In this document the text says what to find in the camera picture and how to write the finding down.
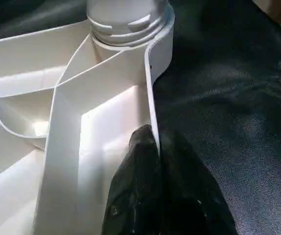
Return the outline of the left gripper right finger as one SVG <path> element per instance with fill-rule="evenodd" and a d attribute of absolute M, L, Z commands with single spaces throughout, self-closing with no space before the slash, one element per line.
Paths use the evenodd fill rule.
<path fill-rule="evenodd" d="M 191 144 L 177 132 L 160 133 L 164 235 L 235 235 L 221 189 Z"/>

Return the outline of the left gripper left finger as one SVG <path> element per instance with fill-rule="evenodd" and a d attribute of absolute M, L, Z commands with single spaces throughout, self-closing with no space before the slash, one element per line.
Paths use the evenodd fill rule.
<path fill-rule="evenodd" d="M 129 150 L 110 184 L 103 235 L 158 235 L 161 162 L 151 125 L 134 131 Z"/>

